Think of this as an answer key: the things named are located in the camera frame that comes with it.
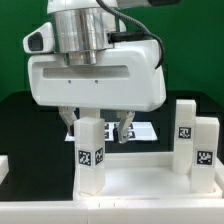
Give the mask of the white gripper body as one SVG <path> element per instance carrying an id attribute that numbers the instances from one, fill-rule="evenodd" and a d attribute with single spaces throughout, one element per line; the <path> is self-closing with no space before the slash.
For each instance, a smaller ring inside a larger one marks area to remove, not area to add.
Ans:
<path id="1" fill-rule="evenodd" d="M 68 66 L 53 52 L 53 28 L 45 23 L 23 39 L 28 77 L 39 105 L 148 112 L 166 99 L 154 40 L 120 42 L 99 51 L 93 65 Z"/>

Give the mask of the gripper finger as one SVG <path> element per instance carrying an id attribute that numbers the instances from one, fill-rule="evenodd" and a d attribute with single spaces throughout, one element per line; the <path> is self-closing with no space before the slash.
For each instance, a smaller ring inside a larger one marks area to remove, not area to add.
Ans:
<path id="1" fill-rule="evenodd" d="M 115 143 L 124 144 L 129 139 L 129 127 L 135 117 L 135 112 L 118 111 L 117 117 L 120 121 L 119 125 L 113 129 L 113 139 Z"/>
<path id="2" fill-rule="evenodd" d="M 67 127 L 70 136 L 74 135 L 74 122 L 77 120 L 74 107 L 59 107 L 59 115 Z"/>

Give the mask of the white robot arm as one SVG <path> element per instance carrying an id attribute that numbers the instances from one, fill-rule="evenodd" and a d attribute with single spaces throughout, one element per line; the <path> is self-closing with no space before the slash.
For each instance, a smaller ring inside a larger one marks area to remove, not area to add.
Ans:
<path id="1" fill-rule="evenodd" d="M 166 99 L 164 45 L 120 11 L 180 1 L 48 0 L 50 21 L 23 39 L 35 101 L 57 106 L 67 127 L 75 109 L 115 110 L 120 123 L 114 140 L 127 142 L 135 113 L 155 110 Z"/>

